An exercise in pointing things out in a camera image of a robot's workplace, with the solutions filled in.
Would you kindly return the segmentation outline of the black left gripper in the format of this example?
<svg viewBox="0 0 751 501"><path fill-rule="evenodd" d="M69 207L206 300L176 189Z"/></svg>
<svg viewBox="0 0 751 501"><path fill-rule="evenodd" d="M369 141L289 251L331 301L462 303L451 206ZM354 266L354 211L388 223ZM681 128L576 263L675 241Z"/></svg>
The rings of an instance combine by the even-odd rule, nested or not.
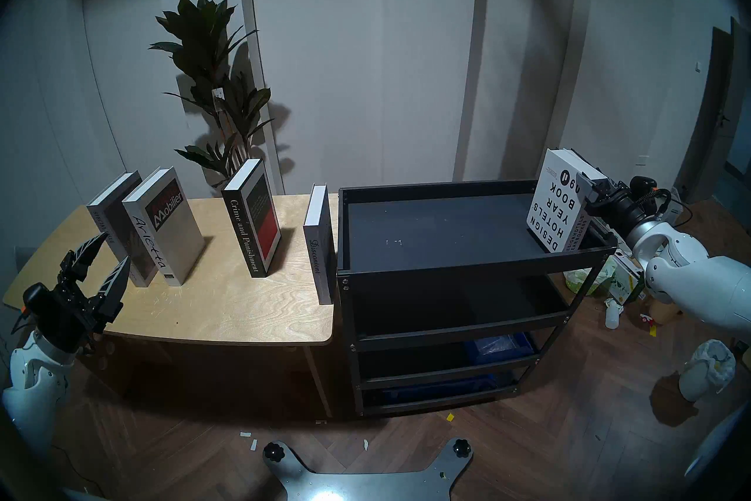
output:
<svg viewBox="0 0 751 501"><path fill-rule="evenodd" d="M75 351L93 341L94 333L104 332L123 307L131 259L126 256L102 283L98 293L86 297L78 281L84 281L88 269L108 237L99 233L76 250L69 250L60 263L59 283L48 289L38 282L23 293L24 311L35 317L36 328L55 348Z"/></svg>

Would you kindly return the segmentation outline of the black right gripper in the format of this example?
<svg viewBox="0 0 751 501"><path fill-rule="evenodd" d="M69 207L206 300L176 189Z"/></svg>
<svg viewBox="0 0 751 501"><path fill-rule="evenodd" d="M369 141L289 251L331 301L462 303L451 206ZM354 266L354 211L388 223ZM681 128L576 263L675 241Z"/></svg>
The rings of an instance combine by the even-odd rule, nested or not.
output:
<svg viewBox="0 0 751 501"><path fill-rule="evenodd" d="M586 211L620 236L628 236L654 215L654 200L644 196L654 192L654 183L612 183L607 177L595 179L585 172L576 175L576 197L586 203Z"/></svg>

